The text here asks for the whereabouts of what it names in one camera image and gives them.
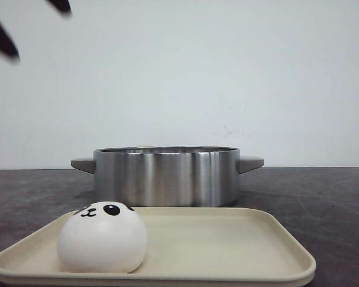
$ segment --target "white wall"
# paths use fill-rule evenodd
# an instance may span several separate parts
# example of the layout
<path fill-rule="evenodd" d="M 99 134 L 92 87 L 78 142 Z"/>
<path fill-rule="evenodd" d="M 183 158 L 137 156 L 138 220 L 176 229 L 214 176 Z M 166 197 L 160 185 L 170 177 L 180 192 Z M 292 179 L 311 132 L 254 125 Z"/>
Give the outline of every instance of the white wall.
<path fill-rule="evenodd" d="M 0 0 L 0 169 L 134 145 L 359 166 L 359 0 L 70 3 Z"/>

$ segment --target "stainless steel pot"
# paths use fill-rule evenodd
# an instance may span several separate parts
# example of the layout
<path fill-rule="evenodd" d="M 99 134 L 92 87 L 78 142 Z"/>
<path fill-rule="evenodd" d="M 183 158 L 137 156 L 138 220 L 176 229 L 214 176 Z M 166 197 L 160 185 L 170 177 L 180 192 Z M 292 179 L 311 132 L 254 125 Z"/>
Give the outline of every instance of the stainless steel pot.
<path fill-rule="evenodd" d="M 129 206 L 221 206 L 239 196 L 239 174 L 263 165 L 239 149 L 155 146 L 97 149 L 72 167 L 93 173 L 96 201 Z"/>

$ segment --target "mouth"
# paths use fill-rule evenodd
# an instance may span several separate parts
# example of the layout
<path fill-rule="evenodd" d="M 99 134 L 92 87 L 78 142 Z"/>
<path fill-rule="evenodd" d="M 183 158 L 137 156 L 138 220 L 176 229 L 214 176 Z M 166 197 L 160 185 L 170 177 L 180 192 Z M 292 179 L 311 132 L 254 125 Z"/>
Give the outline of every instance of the mouth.
<path fill-rule="evenodd" d="M 93 217 L 93 216 L 96 216 L 96 214 L 90 214 L 90 212 L 88 212 L 87 214 L 81 214 L 81 217 L 85 217 L 85 216 L 88 216 L 88 217 Z"/>

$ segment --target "plastic tray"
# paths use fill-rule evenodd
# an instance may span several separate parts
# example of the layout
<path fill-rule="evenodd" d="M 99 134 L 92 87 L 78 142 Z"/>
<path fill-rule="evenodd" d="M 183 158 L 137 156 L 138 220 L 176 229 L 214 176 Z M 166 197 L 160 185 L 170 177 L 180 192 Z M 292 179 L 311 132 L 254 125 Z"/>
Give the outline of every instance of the plastic tray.
<path fill-rule="evenodd" d="M 72 212 L 0 253 L 0 281 L 54 286 L 303 286 L 315 260 L 270 214 L 246 208 L 140 207 L 148 252 L 129 274 L 68 273 L 57 258 Z"/>

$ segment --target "panda face squishy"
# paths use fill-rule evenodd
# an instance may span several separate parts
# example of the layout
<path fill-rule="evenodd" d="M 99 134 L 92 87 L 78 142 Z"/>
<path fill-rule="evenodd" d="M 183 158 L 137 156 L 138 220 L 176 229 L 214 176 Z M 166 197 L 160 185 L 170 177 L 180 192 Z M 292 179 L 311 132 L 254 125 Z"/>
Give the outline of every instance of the panda face squishy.
<path fill-rule="evenodd" d="M 131 207 L 114 201 L 76 211 L 62 227 L 57 254 L 69 272 L 128 273 L 144 260 L 146 227 Z"/>

